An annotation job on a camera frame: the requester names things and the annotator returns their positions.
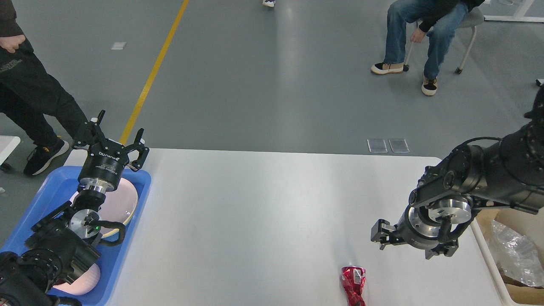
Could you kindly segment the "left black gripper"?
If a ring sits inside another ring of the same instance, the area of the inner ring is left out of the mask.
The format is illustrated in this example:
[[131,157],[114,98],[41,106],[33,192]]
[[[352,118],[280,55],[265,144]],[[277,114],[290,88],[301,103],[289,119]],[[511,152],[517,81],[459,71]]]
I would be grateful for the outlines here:
[[[81,124],[71,145],[72,149],[88,151],[78,176],[80,188],[99,186],[98,191],[101,193],[117,190],[125,166],[133,172],[139,171],[150,151],[142,139],[144,128],[137,131],[131,145],[125,147],[117,142],[109,142],[100,128],[104,115],[105,110],[101,110],[97,118],[93,118],[95,121]],[[130,161],[129,153],[132,151],[138,152],[138,158]]]

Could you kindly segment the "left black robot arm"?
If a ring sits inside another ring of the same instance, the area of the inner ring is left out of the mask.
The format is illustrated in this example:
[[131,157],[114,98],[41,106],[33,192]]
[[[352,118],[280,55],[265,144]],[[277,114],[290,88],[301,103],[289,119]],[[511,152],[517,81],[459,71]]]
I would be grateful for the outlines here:
[[97,246],[124,242],[126,226],[99,216],[108,192],[117,190],[126,167],[137,172],[149,149],[138,130],[133,144],[106,138],[100,128],[105,111],[84,122],[73,148],[87,151],[77,180],[74,201],[66,201],[31,227],[27,251],[1,253],[1,304],[3,306],[79,306],[76,298],[49,294],[54,285],[73,283],[100,258]]

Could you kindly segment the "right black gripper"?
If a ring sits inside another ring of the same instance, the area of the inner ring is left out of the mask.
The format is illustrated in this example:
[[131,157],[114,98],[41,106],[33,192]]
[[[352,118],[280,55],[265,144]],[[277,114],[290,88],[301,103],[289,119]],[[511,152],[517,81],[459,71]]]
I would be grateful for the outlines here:
[[438,255],[453,256],[459,247],[461,226],[451,231],[452,225],[451,216],[438,216],[433,220],[425,207],[408,206],[397,225],[378,219],[371,229],[371,242],[378,243],[379,250],[388,245],[409,244],[425,250],[427,260]]

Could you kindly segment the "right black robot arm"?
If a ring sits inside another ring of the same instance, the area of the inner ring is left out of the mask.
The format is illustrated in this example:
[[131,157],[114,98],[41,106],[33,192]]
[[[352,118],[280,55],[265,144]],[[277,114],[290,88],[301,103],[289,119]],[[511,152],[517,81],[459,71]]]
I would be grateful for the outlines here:
[[426,259],[453,256],[459,237],[484,209],[536,215],[543,207],[543,88],[524,116],[528,124],[496,138],[491,147],[468,140],[439,164],[425,167],[398,223],[377,220],[371,241],[381,249],[409,244],[424,250]]

